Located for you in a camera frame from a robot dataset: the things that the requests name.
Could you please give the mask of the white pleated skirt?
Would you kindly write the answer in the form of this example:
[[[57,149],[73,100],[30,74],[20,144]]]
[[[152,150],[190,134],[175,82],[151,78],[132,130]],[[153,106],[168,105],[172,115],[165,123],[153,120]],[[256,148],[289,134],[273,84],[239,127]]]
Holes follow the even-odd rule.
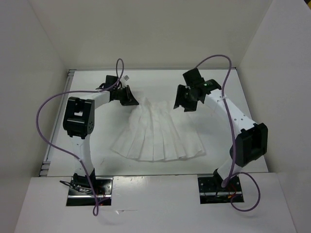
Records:
[[[139,99],[122,133],[111,147],[138,162],[170,162],[205,155],[203,143],[187,113],[173,110],[171,101]]]

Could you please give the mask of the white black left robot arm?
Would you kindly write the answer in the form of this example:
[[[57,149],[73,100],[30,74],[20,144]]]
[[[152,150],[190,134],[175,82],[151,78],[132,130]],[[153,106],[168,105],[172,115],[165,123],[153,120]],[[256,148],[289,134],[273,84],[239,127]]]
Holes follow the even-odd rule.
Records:
[[[84,193],[91,194],[97,188],[95,168],[91,160],[90,135],[95,128],[95,110],[114,100],[122,106],[136,106],[138,101],[130,87],[113,87],[109,90],[98,88],[83,98],[68,98],[63,128],[67,132],[73,149],[75,173],[70,185],[80,188]]]

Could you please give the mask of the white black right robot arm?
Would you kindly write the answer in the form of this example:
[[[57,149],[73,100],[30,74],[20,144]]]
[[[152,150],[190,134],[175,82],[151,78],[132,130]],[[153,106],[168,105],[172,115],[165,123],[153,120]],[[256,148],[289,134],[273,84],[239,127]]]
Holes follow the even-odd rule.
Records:
[[[229,159],[213,173],[215,189],[223,191],[243,167],[267,152],[268,128],[264,123],[258,124],[246,116],[219,87],[204,84],[202,88],[190,89],[179,85],[174,109],[181,106],[185,112],[193,112],[197,103],[202,101],[229,125],[232,137]]]

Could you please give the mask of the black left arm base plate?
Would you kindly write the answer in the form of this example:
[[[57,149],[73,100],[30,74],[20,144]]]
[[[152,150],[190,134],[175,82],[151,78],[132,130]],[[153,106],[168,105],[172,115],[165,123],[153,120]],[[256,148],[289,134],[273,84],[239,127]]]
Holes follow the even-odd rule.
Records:
[[[111,206],[112,202],[112,184],[113,178],[99,178],[95,183],[95,194],[100,206]],[[90,187],[83,187],[81,185],[73,186],[73,179],[69,186],[66,206],[94,206],[95,199]]]

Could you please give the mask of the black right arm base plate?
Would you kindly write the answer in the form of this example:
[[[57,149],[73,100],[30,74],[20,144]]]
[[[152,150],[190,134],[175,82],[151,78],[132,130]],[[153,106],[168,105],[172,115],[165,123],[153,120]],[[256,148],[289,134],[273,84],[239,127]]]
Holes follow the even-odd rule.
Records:
[[[239,177],[235,176],[230,180],[226,188],[221,188],[216,185],[212,175],[198,176],[198,187],[201,204],[219,204],[244,202],[242,195],[242,187]]]

